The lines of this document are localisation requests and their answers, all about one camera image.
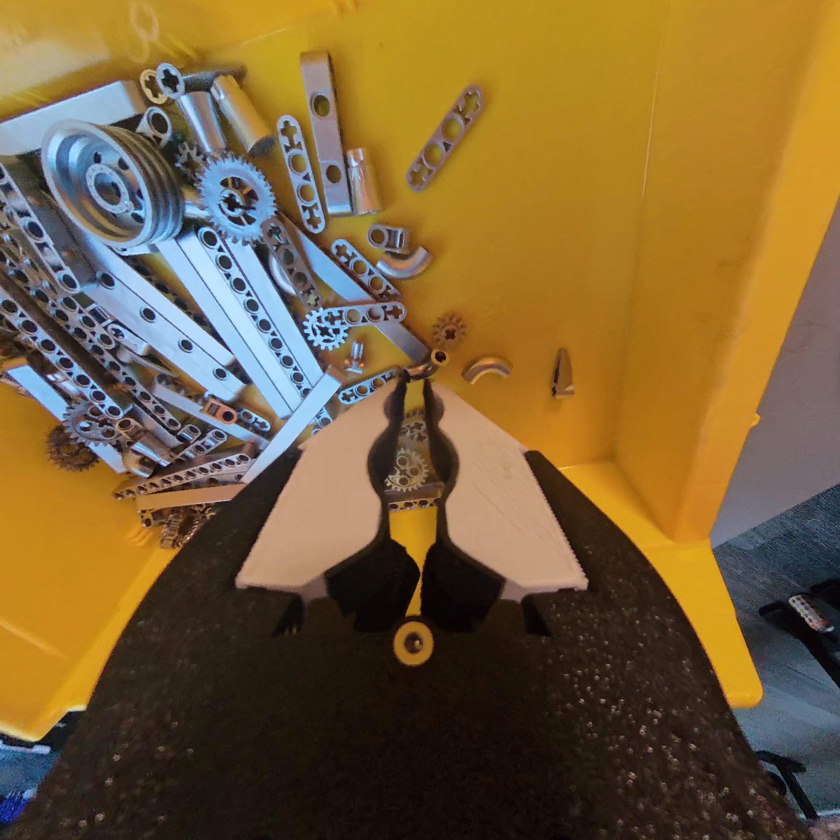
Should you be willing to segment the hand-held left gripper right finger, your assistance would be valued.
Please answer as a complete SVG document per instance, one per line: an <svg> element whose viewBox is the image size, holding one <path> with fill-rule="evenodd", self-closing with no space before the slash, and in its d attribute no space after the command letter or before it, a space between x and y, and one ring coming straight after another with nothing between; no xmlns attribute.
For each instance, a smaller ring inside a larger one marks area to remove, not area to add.
<svg viewBox="0 0 840 840"><path fill-rule="evenodd" d="M448 388L423 388L430 453L444 481L421 583L423 612L488 612L498 601L589 585L531 455Z"/></svg>

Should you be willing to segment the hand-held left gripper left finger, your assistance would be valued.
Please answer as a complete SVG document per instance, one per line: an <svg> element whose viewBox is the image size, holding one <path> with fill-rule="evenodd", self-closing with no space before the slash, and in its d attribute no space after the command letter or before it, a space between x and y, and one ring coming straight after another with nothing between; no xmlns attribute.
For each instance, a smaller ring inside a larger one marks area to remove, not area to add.
<svg viewBox="0 0 840 840"><path fill-rule="evenodd" d="M411 557L390 537L382 497L406 381L391 381L303 444L237 574L237 588L330 596L344 612L402 612Z"/></svg>

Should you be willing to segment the small grey holed beam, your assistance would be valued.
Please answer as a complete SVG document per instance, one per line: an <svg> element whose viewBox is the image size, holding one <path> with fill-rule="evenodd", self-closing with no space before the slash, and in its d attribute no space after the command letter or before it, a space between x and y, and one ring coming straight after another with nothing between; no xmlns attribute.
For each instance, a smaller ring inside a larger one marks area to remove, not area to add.
<svg viewBox="0 0 840 840"><path fill-rule="evenodd" d="M352 406L369 398L380 391L385 385L396 380L406 379L417 382L434 375L449 361L449 353L445 349L434 349L427 359L421 363L409 366L392 366L379 373L369 375L361 380L346 385L336 394L336 399L342 406Z"/></svg>

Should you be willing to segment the pile of grey brick parts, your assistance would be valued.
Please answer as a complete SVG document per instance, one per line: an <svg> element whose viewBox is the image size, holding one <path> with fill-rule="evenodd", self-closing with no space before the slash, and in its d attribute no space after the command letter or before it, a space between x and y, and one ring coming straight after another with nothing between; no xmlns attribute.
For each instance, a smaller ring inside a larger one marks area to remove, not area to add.
<svg viewBox="0 0 840 840"><path fill-rule="evenodd" d="M124 476L114 499L136 502L164 549L381 372L364 369L363 337L415 364L436 349L433 325L425 340L407 320L406 283L433 258L409 228L369 226L376 262L317 240L382 204L367 151L343 143L330 54L299 60L313 146L294 114L269 129L243 66L163 62L2 121L2 382L59 419L58 467ZM158 148L182 187L180 234L121 249L71 222L40 162L67 119Z"/></svg>

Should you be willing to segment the yellow plastic bin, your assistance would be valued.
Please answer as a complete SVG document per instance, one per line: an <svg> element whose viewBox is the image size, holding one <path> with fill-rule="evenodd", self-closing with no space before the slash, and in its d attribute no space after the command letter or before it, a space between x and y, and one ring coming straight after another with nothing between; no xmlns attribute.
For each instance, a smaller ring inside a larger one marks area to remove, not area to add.
<svg viewBox="0 0 840 840"><path fill-rule="evenodd" d="M330 53L440 379L653 562L730 704L763 689L709 545L838 197L838 2L2 2L2 117L161 60L243 64L307 132Z"/></svg>

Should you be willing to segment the grey grooved pulley wheel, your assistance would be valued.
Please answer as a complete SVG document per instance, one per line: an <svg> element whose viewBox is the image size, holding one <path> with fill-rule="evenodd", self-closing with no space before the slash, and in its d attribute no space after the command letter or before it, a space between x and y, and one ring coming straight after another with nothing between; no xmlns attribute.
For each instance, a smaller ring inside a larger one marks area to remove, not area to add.
<svg viewBox="0 0 840 840"><path fill-rule="evenodd" d="M48 189L81 231L118 249L157 245L182 231L185 199L158 148L126 129L75 119L45 132Z"/></svg>

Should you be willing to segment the black frame object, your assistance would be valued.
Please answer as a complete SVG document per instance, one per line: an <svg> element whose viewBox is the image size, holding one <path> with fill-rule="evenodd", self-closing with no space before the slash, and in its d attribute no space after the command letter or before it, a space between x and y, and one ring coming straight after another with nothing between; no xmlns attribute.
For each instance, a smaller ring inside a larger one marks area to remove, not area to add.
<svg viewBox="0 0 840 840"><path fill-rule="evenodd" d="M807 822L838 822L838 623L805 592L759 615L786 640L764 681L759 753Z"/></svg>

